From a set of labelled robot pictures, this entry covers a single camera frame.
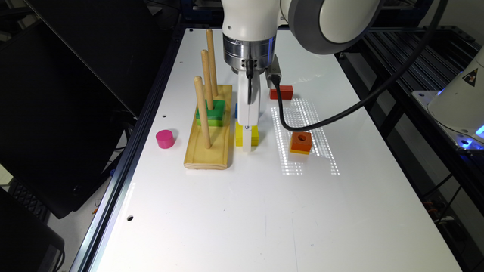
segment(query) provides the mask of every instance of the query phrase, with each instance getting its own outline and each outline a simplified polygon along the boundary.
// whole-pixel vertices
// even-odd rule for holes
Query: wooden peg
[[[209,120],[206,117],[205,98],[203,97],[203,83],[200,76],[195,76],[195,91],[197,92],[198,113],[200,114],[200,126],[202,127],[202,135],[205,139],[205,148],[212,147],[210,142]]]
[[[210,65],[210,78],[212,83],[212,95],[214,97],[219,96],[219,90],[217,89],[217,72],[215,68],[215,51],[213,49],[213,32],[211,29],[206,30],[206,43],[209,49],[209,65]]]
[[[202,50],[203,77],[205,79],[206,106],[213,110],[212,84],[210,83],[209,52]]]

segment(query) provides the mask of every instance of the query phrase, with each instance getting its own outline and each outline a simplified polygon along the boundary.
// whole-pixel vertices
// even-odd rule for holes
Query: black monitor
[[[140,114],[169,44],[142,0],[29,0],[0,46],[0,163],[58,218],[76,211]]]
[[[138,117],[169,44],[143,0],[26,2]]]
[[[98,188],[124,106],[42,22],[0,46],[0,163],[58,218]]]

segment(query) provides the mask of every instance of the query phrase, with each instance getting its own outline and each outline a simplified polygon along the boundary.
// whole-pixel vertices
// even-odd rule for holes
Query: yellow block
[[[235,122],[235,146],[242,147],[242,125],[239,125],[239,122]],[[251,138],[252,146],[259,145],[259,129],[257,125],[252,126],[252,138]]]

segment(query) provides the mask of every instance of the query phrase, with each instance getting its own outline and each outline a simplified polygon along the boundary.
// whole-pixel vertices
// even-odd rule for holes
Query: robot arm
[[[373,23],[383,0],[222,0],[224,59],[238,74],[238,122],[250,151],[259,122],[260,74],[275,59],[276,33],[289,23],[301,46],[333,54],[355,44]]]
[[[484,144],[484,50],[428,105],[440,124]]]

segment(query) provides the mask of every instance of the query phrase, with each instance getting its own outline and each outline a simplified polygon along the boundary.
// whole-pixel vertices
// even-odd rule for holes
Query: red block
[[[311,137],[311,132],[293,132],[290,138],[290,152],[309,154],[312,147]]]
[[[281,99],[282,100],[291,100],[293,99],[293,86],[281,86]],[[271,89],[271,99],[278,99],[278,92],[275,89]]]

